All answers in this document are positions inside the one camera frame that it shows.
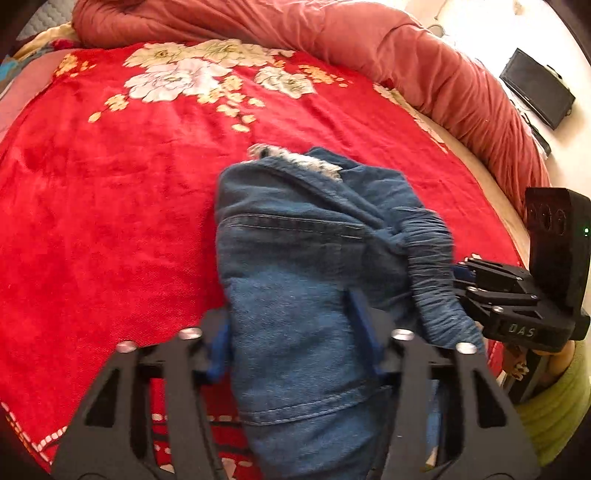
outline floral pattern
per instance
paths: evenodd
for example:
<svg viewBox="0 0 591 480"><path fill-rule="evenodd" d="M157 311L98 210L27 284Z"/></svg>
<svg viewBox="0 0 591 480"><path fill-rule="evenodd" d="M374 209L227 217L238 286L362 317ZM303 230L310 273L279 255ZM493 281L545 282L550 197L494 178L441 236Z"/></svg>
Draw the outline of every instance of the floral pattern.
<svg viewBox="0 0 591 480"><path fill-rule="evenodd" d="M109 107L111 112L116 112L118 110L124 110L127 107L129 102L127 101L125 95L121 95L118 93L117 95L113 95L111 98L107 99L105 105Z"/></svg>
<svg viewBox="0 0 591 480"><path fill-rule="evenodd" d="M68 55L66 55L63 58L63 60L61 61L61 63L57 67L56 77L59 77L59 76L63 75L64 73L67 73L70 70L75 69L77 65L78 65L78 57L76 57L76 55L72 55L71 53L69 53Z"/></svg>
<svg viewBox="0 0 591 480"><path fill-rule="evenodd" d="M318 67L313 67L312 65L300 65L300 68L308 74L314 83L327 83L330 85L335 82L331 75Z"/></svg>
<svg viewBox="0 0 591 480"><path fill-rule="evenodd" d="M146 43L133 52L123 63L126 67L154 67L175 61L197 57L191 56L190 47L178 43Z"/></svg>
<svg viewBox="0 0 591 480"><path fill-rule="evenodd" d="M242 88L242 79L236 75L230 75L224 78L222 87L225 90L240 90Z"/></svg>
<svg viewBox="0 0 591 480"><path fill-rule="evenodd" d="M387 89L386 87L382 87L377 83L374 83L374 90L378 92L382 97L388 99L394 105L398 105L405 109L413 118L415 123L420 126L425 132L427 132L431 139L435 142L435 144L443 150L444 153L448 153L446 144L443 139L439 136L439 134L428 126L423 119L419 116L418 112L408 103L404 97L400 94L399 91L396 89Z"/></svg>
<svg viewBox="0 0 591 480"><path fill-rule="evenodd" d="M312 82L302 73L287 73L276 67L264 67L255 75L255 82L268 90L277 90L291 98L301 98L305 93L316 93Z"/></svg>
<svg viewBox="0 0 591 480"><path fill-rule="evenodd" d="M258 98L251 98L248 101L249 105L254 105L257 106L259 108L264 108L265 107L265 102L263 102L262 100L259 100Z"/></svg>
<svg viewBox="0 0 591 480"><path fill-rule="evenodd" d="M242 43L235 38L230 40L207 40L194 47L186 48L186 54L203 58L226 68L236 66L261 67L275 62L274 55L291 57L294 54L291 50L270 50L260 45Z"/></svg>
<svg viewBox="0 0 591 480"><path fill-rule="evenodd" d="M344 81L311 65L299 65L298 71L289 73L284 70L286 62L274 58L279 55L289 58L293 54L291 50L265 48L237 39L208 40L190 47L171 42L146 43L124 61L124 66L142 67L144 72L129 78L124 83L127 93L108 98L104 102L105 108L91 114L88 121L95 123L106 112L124 110L130 99L144 103L170 102L184 95L195 96L197 103L204 106L225 99L224 103L218 103L216 112L238 121L230 126L234 131L249 132L250 125L256 121L252 108L265 108L266 105L258 98L247 98L241 93L244 77L232 74L232 68L260 67L254 76L255 83L293 99L316 93L313 83L330 85ZM64 59L56 74L74 70L77 63L75 56ZM85 61L78 72L70 75L78 75L94 66Z"/></svg>
<svg viewBox="0 0 591 480"><path fill-rule="evenodd" d="M146 73L125 82L129 97L143 102L171 101L184 95L206 95L220 84L214 77L230 73L229 69L199 59L184 59L174 64L155 65Z"/></svg>

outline red blanket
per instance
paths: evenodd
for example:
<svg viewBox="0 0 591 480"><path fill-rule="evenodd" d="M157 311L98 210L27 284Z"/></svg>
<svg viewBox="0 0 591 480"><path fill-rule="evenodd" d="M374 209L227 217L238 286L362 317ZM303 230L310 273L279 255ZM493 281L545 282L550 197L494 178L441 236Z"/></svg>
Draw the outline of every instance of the red blanket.
<svg viewBox="0 0 591 480"><path fill-rule="evenodd" d="M525 189L550 185L544 154L482 64L378 0L79 0L85 45L240 38L305 51L397 88L476 155L525 219Z"/></svg>
<svg viewBox="0 0 591 480"><path fill-rule="evenodd" d="M254 143L401 170L449 225L456 259L517 264L475 179L396 98L307 54L239 42L69 54L0 145L0 400L30 451L48 465L117 342L162 342L224 303L216 180ZM208 395L217 442L245 448L224 426L236 422L227 385ZM256 476L239 449L222 450L229 469Z"/></svg>

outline denim jacket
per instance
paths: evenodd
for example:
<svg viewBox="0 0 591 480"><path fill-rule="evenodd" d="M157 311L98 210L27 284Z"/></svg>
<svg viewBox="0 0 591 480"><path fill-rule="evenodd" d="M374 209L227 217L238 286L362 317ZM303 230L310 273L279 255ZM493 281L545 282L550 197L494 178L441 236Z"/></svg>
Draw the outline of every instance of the denim jacket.
<svg viewBox="0 0 591 480"><path fill-rule="evenodd" d="M453 294L452 239L397 171L317 147L256 153L222 173L216 200L239 414L265 478L359 480L389 391L363 367L343 289L392 328L482 351Z"/></svg>

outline green cloth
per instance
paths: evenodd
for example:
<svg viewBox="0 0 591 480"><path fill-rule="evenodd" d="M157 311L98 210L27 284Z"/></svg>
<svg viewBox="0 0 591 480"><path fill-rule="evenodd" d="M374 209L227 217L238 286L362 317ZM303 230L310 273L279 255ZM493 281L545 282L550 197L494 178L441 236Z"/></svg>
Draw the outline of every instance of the green cloth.
<svg viewBox="0 0 591 480"><path fill-rule="evenodd" d="M517 406L542 466L566 446L591 406L586 347L577 342L573 362L552 387Z"/></svg>

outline metal bolt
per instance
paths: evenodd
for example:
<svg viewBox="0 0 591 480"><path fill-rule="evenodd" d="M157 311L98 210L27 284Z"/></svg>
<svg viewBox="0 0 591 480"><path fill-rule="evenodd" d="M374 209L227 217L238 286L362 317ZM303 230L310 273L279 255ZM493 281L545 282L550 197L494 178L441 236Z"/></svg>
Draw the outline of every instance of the metal bolt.
<svg viewBox="0 0 591 480"><path fill-rule="evenodd" d="M397 328L392 330L392 338L395 340L412 340L414 338L414 333L410 330Z"/></svg>
<svg viewBox="0 0 591 480"><path fill-rule="evenodd" d="M456 345L456 350L464 355L473 355L478 351L475 345L468 342L460 342Z"/></svg>
<svg viewBox="0 0 591 480"><path fill-rule="evenodd" d="M201 338L203 332L201 328L191 327L191 328L184 328L178 333L178 337L181 340L195 340L197 338Z"/></svg>
<svg viewBox="0 0 591 480"><path fill-rule="evenodd" d="M138 349L138 344L132 340L125 340L123 342L119 342L115 347L119 353L131 353L135 352Z"/></svg>

